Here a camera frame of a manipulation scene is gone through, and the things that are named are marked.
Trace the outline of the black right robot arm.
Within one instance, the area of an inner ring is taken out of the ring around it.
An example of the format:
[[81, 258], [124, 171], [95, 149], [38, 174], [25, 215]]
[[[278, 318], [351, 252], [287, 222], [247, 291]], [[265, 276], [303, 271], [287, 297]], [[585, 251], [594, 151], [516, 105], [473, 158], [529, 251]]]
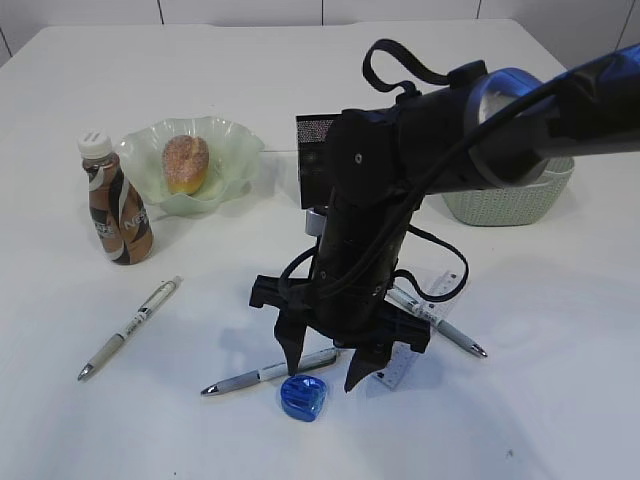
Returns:
[[386, 299], [396, 279], [410, 278], [398, 254], [417, 233], [411, 218], [424, 197], [526, 186], [553, 158], [639, 147], [637, 46], [548, 82], [480, 60], [438, 74], [391, 39], [373, 50], [411, 76], [388, 83], [364, 63], [375, 90], [396, 93], [391, 107], [297, 118], [301, 205], [324, 223], [299, 256], [306, 277], [292, 267], [259, 276], [250, 296], [253, 307], [277, 308], [274, 335], [290, 375], [308, 330], [351, 350], [346, 390], [383, 369], [396, 343], [419, 353], [429, 343], [429, 324]]

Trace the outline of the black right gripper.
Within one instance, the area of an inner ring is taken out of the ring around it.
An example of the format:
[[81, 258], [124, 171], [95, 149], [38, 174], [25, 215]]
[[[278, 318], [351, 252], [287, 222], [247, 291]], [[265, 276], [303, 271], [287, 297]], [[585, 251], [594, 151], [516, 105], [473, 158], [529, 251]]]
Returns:
[[289, 376], [298, 372], [308, 328], [355, 349], [344, 383], [346, 393], [387, 366], [393, 343], [425, 351], [430, 341], [426, 322], [385, 301], [412, 213], [403, 214], [366, 265], [359, 265], [402, 202], [395, 198], [360, 208], [332, 194], [323, 235], [306, 252], [312, 257], [308, 276], [256, 278], [249, 305], [279, 310], [274, 337], [284, 352]]

